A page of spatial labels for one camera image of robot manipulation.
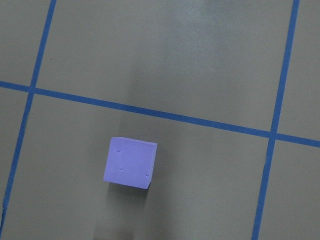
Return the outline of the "purple foam block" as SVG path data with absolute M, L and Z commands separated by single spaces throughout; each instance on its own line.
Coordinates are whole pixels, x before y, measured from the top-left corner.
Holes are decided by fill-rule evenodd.
M 103 180 L 140 189 L 148 189 L 153 176 L 158 144 L 112 137 Z

